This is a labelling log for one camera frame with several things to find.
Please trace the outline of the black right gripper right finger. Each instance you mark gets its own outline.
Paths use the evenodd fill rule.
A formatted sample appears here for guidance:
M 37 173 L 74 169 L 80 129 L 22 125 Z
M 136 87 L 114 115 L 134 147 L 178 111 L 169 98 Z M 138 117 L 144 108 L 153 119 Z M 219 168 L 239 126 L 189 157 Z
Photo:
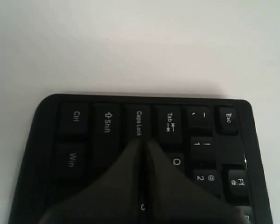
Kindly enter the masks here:
M 146 146 L 147 212 L 154 224 L 246 224 L 244 213 L 192 182 L 161 146 Z

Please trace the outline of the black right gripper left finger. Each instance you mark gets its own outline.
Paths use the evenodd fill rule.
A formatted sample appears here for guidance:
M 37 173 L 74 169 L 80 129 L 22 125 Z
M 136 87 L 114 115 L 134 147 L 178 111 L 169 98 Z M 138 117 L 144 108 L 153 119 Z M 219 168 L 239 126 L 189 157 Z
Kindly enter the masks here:
M 142 145 L 132 140 L 96 181 L 48 209 L 41 224 L 135 224 Z

